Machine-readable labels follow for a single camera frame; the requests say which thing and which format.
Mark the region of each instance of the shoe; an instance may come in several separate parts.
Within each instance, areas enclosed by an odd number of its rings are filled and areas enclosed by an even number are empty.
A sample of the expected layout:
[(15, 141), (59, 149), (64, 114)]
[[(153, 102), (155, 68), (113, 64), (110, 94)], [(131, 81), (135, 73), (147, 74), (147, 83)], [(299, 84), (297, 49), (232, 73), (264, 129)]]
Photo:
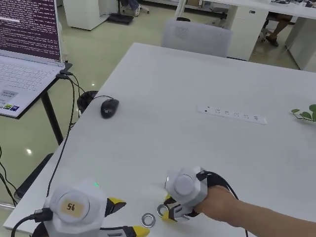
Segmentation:
[(269, 36), (266, 37), (267, 41), (269, 41), (269, 43), (275, 47), (278, 47), (278, 42), (277, 42), (277, 39), (272, 39), (270, 38)]
[(141, 7), (140, 7), (140, 5), (138, 5), (138, 7), (136, 8), (136, 10), (134, 11), (134, 16), (135, 16), (135, 17), (139, 16), (140, 9), (141, 9)]

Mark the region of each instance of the human hand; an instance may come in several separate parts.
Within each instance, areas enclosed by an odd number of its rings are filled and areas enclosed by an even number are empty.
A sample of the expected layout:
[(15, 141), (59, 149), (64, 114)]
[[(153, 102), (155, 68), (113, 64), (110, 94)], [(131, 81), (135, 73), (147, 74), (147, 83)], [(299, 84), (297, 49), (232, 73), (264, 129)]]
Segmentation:
[(198, 213), (204, 213), (216, 221), (233, 225), (231, 224), (232, 214), (238, 202), (226, 188), (214, 186), (208, 189), (206, 199), (197, 205), (194, 210)]

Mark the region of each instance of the laptop keyboard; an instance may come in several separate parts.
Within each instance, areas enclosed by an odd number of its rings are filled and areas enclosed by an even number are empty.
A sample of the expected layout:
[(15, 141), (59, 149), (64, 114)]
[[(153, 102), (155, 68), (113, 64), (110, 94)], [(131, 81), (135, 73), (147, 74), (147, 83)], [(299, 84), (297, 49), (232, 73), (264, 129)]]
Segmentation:
[(38, 70), (0, 63), (0, 84), (36, 91), (42, 81), (53, 72), (53, 70)]

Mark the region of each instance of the green plant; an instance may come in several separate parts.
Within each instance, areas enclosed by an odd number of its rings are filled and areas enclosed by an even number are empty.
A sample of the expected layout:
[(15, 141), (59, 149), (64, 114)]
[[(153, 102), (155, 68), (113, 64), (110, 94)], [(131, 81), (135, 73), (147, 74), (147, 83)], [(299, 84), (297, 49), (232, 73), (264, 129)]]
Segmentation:
[(291, 110), (291, 112), (297, 119), (303, 119), (307, 121), (316, 122), (316, 105), (310, 105), (309, 109), (312, 113), (301, 112), (299, 116), (297, 116), (297, 113), (300, 111), (299, 109)]

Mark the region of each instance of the tiled floor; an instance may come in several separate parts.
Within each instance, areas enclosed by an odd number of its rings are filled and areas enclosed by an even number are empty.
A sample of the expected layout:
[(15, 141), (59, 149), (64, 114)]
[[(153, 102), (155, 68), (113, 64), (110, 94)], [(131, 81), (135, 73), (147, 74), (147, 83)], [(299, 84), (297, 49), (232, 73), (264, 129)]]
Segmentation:
[[(59, 17), (63, 25), (64, 40), (69, 48), (71, 71), (78, 76), (85, 90), (98, 90), (133, 42), (159, 45), (164, 23), (173, 17), (174, 9), (150, 6), (151, 14), (141, 14), (130, 26), (104, 23), (93, 31), (73, 29), (67, 26), (63, 8)], [(209, 16), (185, 13), (192, 21), (205, 23)], [(279, 37), (284, 43), (290, 27)], [(295, 68), (285, 48), (259, 42), (251, 61), (276, 66)], [(63, 133), (66, 132), (72, 102), (71, 86), (67, 81), (58, 81), (49, 95)], [(41, 102), (37, 102), (20, 120), (0, 117), (0, 145), (2, 161), (7, 168), (9, 180), (19, 186), (32, 170), (48, 154), (55, 151), (57, 143)], [(0, 200), (9, 202), (4, 186), (0, 185)], [(2, 226), (9, 212), (0, 210)], [(9, 232), (0, 228), (0, 237)]]

